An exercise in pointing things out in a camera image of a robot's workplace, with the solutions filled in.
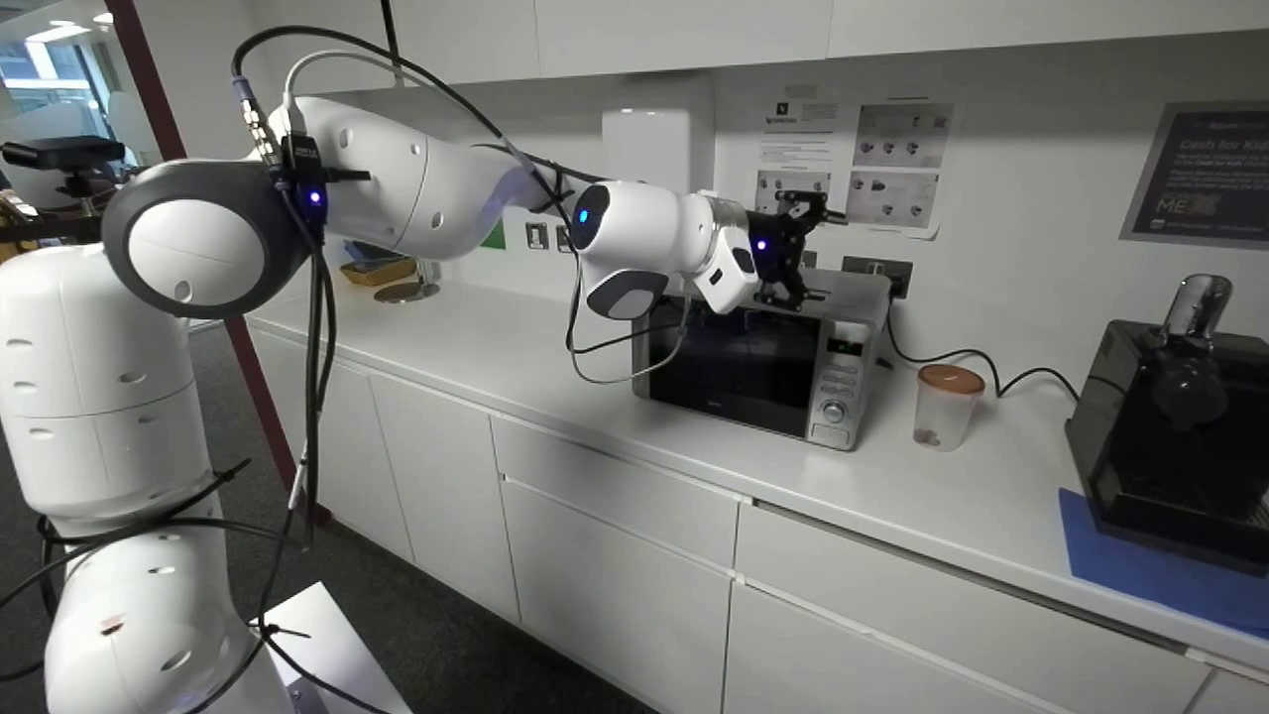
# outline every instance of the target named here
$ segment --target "dark floor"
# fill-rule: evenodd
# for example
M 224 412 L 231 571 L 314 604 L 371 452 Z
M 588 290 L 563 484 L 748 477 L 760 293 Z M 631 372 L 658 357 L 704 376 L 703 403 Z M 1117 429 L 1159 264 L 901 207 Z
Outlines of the dark floor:
M 276 522 L 280 489 L 269 473 L 267 443 L 247 403 L 240 376 L 224 338 L 207 328 L 195 338 L 207 440 L 214 464 L 248 456 L 253 464 L 223 493 L 224 514 Z M 0 592 L 38 564 L 34 514 L 23 507 L 9 448 L 0 448 Z M 267 583 L 269 546 L 263 538 L 231 543 L 231 573 L 236 607 L 253 607 Z M 466 599 L 407 564 L 368 546 L 351 530 L 321 526 L 314 546 L 288 550 L 272 604 L 308 583 L 323 583 L 346 607 L 364 646 L 380 658 L 411 708 L 646 708 L 622 691 L 589 678 L 555 649 L 491 620 Z M 42 646 L 42 607 L 34 596 L 0 610 L 0 670 L 17 670 Z M 42 708 L 38 673 L 0 683 L 0 714 Z

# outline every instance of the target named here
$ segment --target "coffee machine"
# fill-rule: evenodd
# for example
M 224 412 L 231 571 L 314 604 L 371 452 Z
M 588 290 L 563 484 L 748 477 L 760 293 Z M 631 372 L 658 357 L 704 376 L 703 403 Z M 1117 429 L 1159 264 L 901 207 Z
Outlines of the coffee machine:
M 1217 333 L 1230 293 L 1189 275 L 1160 324 L 1110 321 L 1068 440 L 1106 530 L 1269 566 L 1269 345 Z

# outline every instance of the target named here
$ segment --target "wall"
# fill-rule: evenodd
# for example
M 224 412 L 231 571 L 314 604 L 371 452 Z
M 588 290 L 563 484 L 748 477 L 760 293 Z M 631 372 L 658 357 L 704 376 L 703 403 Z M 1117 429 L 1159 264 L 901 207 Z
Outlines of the wall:
M 133 0 L 133 13 L 148 29 L 148 45 L 186 154 L 247 154 L 248 136 L 240 127 L 236 90 L 231 84 L 235 49 L 248 31 L 256 31 L 247 0 Z
M 1173 99 L 1269 99 L 1269 45 L 1180 38 L 1106 45 L 1064 52 L 965 52 L 912 60 L 839 60 L 805 68 L 740 68 L 664 80 L 565 80 L 472 88 L 472 99 L 526 149 L 602 170 L 597 113 L 608 105 L 709 101 L 712 185 L 754 203 L 760 113 L 789 88 L 839 99 L 839 165 L 852 149 L 861 99 L 933 93 L 954 105 L 939 181 L 939 236 L 885 236 L 864 224 L 820 224 L 820 264 L 839 255 L 916 261 L 912 297 L 901 310 L 908 347 L 990 347 L 1008 372 L 1033 359 L 1072 376 L 1110 318 L 1160 321 L 1173 284 L 1195 268 L 1233 276 L 1226 328 L 1269 338 L 1269 250 L 1208 250 L 1126 243 L 1121 223 Z M 475 136 L 427 90 L 358 93 L 383 113 L 437 136 Z M 446 264 L 457 283 L 565 297 L 563 255 L 478 250 Z

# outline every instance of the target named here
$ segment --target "kitchen counter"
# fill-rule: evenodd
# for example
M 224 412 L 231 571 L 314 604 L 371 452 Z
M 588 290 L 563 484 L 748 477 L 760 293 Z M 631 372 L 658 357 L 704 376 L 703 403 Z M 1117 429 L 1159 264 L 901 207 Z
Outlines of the kitchen counter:
M 302 338 L 302 276 L 248 318 Z M 532 421 L 588 448 L 672 466 L 703 484 L 824 518 L 961 571 L 1091 610 L 1173 641 L 1195 658 L 1269 673 L 1269 641 L 1072 573 L 1060 493 L 1081 493 L 1064 421 L 1072 398 L 1031 384 L 987 403 L 953 448 L 912 443 L 912 370 L 881 380 L 857 452 L 650 403 L 631 384 L 588 384 L 563 351 L 565 304 L 446 283 L 437 297 L 380 304 L 339 284 L 339 357 Z M 631 347 L 588 357 L 618 376 Z

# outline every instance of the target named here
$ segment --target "microwave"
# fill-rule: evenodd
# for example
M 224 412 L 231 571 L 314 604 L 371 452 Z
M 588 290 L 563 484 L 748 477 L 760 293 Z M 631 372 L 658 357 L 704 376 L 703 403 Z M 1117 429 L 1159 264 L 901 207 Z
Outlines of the microwave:
M 857 448 L 887 318 L 887 276 L 805 268 L 797 310 L 744 302 L 732 313 L 688 310 L 661 293 L 633 321 L 633 391 L 646 402 L 773 429 L 824 448 Z

